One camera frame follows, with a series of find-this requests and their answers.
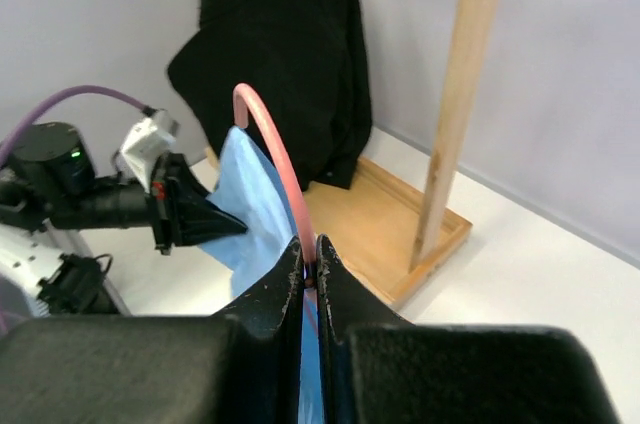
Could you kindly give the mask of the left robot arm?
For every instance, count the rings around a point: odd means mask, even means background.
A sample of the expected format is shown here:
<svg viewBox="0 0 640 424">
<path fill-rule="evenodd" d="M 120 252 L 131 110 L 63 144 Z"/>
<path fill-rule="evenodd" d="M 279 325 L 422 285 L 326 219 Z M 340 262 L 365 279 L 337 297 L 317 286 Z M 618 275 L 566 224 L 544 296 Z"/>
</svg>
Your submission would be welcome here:
<svg viewBox="0 0 640 424">
<path fill-rule="evenodd" d="M 132 175 L 96 174 L 80 131 L 31 124 L 1 167 L 1 272 L 47 314 L 128 314 L 108 279 L 111 254 L 89 257 L 77 242 L 44 246 L 38 236 L 148 227 L 163 255 L 240 235 L 248 227 L 209 201 L 184 155 L 172 152 L 178 125 L 165 112 L 130 129 L 116 156 Z"/>
</svg>

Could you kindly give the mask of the pink wire hanger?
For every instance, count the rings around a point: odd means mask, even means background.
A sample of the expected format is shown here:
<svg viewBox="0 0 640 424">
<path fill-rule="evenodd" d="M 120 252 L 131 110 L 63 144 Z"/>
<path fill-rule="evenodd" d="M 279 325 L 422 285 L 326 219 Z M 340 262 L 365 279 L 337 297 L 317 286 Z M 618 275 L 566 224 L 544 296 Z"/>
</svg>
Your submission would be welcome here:
<svg viewBox="0 0 640 424">
<path fill-rule="evenodd" d="M 313 316 L 311 306 L 311 298 L 313 297 L 311 290 L 316 287 L 316 235 L 296 173 L 266 105 L 251 86 L 240 83 L 234 88 L 233 109 L 235 125 L 240 128 L 246 128 L 249 125 L 248 114 L 252 115 L 283 184 L 302 247 L 306 289 L 303 300 L 304 310 L 311 321 L 315 334 L 318 334 L 317 318 Z"/>
</svg>

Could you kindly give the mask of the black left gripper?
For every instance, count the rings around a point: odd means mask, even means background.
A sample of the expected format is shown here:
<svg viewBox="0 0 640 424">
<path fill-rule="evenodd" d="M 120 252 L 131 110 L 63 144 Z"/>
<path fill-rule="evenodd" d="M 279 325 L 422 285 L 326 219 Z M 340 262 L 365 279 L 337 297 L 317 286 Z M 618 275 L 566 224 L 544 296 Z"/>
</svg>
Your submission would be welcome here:
<svg viewBox="0 0 640 424">
<path fill-rule="evenodd" d="M 74 228 L 148 227 L 155 249 L 162 254 L 174 247 L 196 246 L 248 231 L 244 222 L 219 209 L 179 215 L 179 202 L 196 204 L 208 195 L 183 154 L 165 153 L 152 169 L 149 189 L 134 179 L 124 183 L 103 180 L 81 198 L 74 211 Z"/>
</svg>

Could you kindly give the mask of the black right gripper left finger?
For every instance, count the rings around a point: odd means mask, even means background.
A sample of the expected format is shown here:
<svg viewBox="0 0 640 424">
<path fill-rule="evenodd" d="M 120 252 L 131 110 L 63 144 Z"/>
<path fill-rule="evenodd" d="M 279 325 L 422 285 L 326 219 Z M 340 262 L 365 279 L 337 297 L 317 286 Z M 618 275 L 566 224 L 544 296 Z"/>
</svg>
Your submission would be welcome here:
<svg viewBox="0 0 640 424">
<path fill-rule="evenodd" d="M 60 316 L 1 342 L 5 423 L 293 423 L 303 260 L 298 239 L 210 316 Z"/>
</svg>

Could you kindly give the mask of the light blue shirt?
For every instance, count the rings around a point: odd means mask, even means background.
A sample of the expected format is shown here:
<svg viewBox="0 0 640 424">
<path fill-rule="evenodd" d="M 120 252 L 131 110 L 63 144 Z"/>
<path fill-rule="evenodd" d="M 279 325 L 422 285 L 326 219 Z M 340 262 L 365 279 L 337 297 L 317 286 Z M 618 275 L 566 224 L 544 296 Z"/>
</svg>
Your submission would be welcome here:
<svg viewBox="0 0 640 424">
<path fill-rule="evenodd" d="M 231 294 L 237 297 L 274 267 L 297 233 L 277 170 L 241 128 L 233 127 L 227 134 L 218 181 L 208 200 L 248 227 L 244 234 L 200 246 L 231 270 Z M 302 321 L 298 421 L 324 421 L 317 307 L 309 296 L 304 300 Z"/>
</svg>

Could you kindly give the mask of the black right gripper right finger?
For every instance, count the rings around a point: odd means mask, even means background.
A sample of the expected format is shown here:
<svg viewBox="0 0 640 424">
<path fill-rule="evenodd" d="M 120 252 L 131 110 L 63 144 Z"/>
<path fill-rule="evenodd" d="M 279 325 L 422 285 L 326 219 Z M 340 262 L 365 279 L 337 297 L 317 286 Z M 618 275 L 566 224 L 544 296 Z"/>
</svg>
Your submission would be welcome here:
<svg viewBox="0 0 640 424">
<path fill-rule="evenodd" d="M 586 348 L 566 330 L 418 325 L 402 318 L 319 237 L 324 417 L 329 423 L 614 423 Z"/>
</svg>

